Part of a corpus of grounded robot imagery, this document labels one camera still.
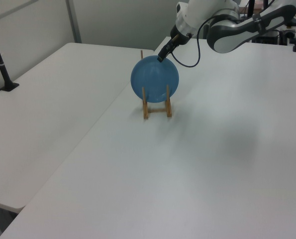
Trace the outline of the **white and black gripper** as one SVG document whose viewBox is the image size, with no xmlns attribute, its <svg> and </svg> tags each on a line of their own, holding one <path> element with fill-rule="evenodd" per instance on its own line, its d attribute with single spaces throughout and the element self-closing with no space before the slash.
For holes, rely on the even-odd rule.
<svg viewBox="0 0 296 239">
<path fill-rule="evenodd" d="M 170 32 L 171 39 L 162 47 L 158 53 L 157 60 L 163 62 L 179 45 L 185 45 L 195 36 L 197 29 L 186 24 L 175 24 Z"/>
</svg>

